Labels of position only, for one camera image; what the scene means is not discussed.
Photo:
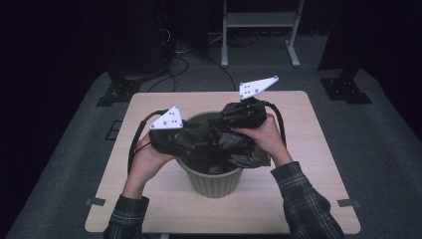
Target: plaid shirt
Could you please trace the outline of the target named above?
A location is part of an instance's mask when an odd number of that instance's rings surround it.
[[[286,220],[292,238],[344,238],[329,213],[329,202],[321,196],[302,173],[298,162],[277,167],[271,173],[284,198]],[[103,238],[141,238],[142,222],[149,199],[120,196]]]

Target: ribbed plastic bin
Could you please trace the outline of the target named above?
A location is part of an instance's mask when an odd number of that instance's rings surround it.
[[[216,113],[202,113],[188,121],[204,121]],[[200,128],[195,129],[196,133],[205,133],[208,130],[208,125],[202,123]],[[232,171],[222,174],[205,174],[190,168],[184,163],[183,158],[177,158],[177,162],[186,171],[189,176],[193,188],[201,195],[209,198],[221,198],[233,192],[239,184],[242,175],[242,168],[235,168]]]

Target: trash can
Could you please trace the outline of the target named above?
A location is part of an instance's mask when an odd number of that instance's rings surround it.
[[[176,137],[181,140],[197,140],[208,132],[209,126],[206,120],[216,114],[218,113],[206,112],[189,118],[187,120],[189,122],[200,122],[200,127],[182,130]],[[178,157],[177,162],[186,171],[193,188],[209,198],[221,198],[233,192],[239,184],[243,171],[242,168],[233,167],[232,170],[221,174],[207,174],[193,169],[195,167],[189,165],[189,160],[186,158]]]

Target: person's right arm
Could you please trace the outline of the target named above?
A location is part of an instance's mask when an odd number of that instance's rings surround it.
[[[233,131],[249,136],[273,159],[276,168],[271,173],[284,198],[292,238],[344,238],[329,213],[329,202],[312,187],[300,164],[292,160],[272,115],[267,114],[267,120],[259,128],[233,128]]]

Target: wooden table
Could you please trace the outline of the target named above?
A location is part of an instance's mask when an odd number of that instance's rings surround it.
[[[325,141],[311,102],[304,92],[263,92],[257,99],[275,104],[283,115],[288,149],[299,161],[314,188],[331,204],[331,214],[346,234],[360,230],[353,207],[340,207],[337,200],[347,192]],[[105,230],[126,179],[127,153],[139,125],[150,113],[178,105],[184,119],[205,112],[221,111],[239,101],[235,92],[139,93],[133,96],[111,152],[96,198],[86,222],[90,232]],[[144,189],[150,204],[143,223],[145,233],[289,233],[283,198],[271,175],[271,167],[244,169],[238,187],[230,195],[210,199],[199,195],[172,160]]]

